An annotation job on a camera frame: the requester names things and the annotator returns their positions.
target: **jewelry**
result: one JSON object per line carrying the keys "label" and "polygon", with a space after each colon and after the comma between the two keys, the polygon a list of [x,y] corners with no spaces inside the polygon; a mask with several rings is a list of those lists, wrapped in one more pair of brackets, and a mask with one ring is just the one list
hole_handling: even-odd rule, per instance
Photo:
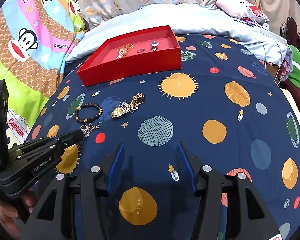
{"label": "jewelry", "polygon": [[[80,119],[79,116],[78,116],[79,111],[82,108],[86,108],[86,107],[95,107],[96,109],[98,109],[99,113],[92,116],[91,118]],[[77,109],[74,112],[74,115],[75,115],[75,119],[77,120],[78,123],[88,123],[88,122],[92,122],[92,121],[98,119],[102,115],[102,108],[99,105],[95,104],[95,103],[83,104],[83,105],[77,107]]]}
{"label": "jewelry", "polygon": [[89,123],[89,125],[87,126],[86,124],[82,125],[80,127],[80,130],[83,132],[83,136],[85,138],[88,138],[90,133],[93,131],[93,130],[96,130],[96,129],[99,129],[102,125],[102,122],[98,122],[97,125],[93,126],[91,123]]}
{"label": "jewelry", "polygon": [[128,112],[133,113],[138,109],[138,106],[141,105],[144,101],[146,100],[144,94],[138,93],[135,96],[132,97],[132,102],[127,103],[126,100],[123,101],[123,103],[119,106],[116,107],[112,113],[111,117],[112,118],[120,118],[124,114],[127,114]]}
{"label": "jewelry", "polygon": [[115,58],[115,59],[119,59],[119,58],[122,58],[124,56],[127,55],[127,53],[133,49],[133,45],[132,44],[126,44],[126,45],[123,45],[121,46],[119,49],[118,49],[118,53],[119,55]]}
{"label": "jewelry", "polygon": [[158,49],[157,47],[158,47],[159,43],[156,42],[156,41],[153,41],[153,42],[150,43],[150,45],[151,45],[151,49],[152,49],[153,51],[155,51],[155,50]]}

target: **striped planet print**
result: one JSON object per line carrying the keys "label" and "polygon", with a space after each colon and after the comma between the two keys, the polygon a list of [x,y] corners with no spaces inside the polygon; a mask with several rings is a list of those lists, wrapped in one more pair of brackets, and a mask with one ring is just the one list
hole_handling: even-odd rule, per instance
{"label": "striped planet print", "polygon": [[139,139],[149,146],[164,145],[172,136],[172,123],[161,116],[154,116],[145,120],[138,130]]}

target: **pink pillow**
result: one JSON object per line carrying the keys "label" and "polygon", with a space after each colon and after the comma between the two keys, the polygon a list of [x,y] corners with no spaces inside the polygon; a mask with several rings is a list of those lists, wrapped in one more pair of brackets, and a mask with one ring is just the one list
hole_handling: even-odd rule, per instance
{"label": "pink pillow", "polygon": [[217,0],[216,5],[231,17],[241,20],[254,20],[263,25],[269,18],[252,3],[245,0]]}

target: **pillow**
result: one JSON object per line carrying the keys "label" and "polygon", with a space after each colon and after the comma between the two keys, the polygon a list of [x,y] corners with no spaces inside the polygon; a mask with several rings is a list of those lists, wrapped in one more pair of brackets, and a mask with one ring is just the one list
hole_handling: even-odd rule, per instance
{"label": "pillow", "polygon": [[216,5],[231,17],[241,20],[254,20],[263,25],[270,22],[269,18],[252,3],[245,0],[217,0]]}
{"label": "pillow", "polygon": [[292,50],[292,65],[293,70],[288,77],[292,84],[294,84],[297,88],[300,88],[300,51],[292,46],[289,45]]}

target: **green cloth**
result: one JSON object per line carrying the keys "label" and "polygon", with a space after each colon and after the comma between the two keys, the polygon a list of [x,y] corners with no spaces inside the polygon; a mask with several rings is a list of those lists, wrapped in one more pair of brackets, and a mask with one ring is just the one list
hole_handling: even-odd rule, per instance
{"label": "green cloth", "polygon": [[289,47],[291,48],[292,55],[293,55],[292,57],[293,70],[290,76],[288,77],[288,79],[297,88],[300,88],[300,51],[292,45],[289,45]]}

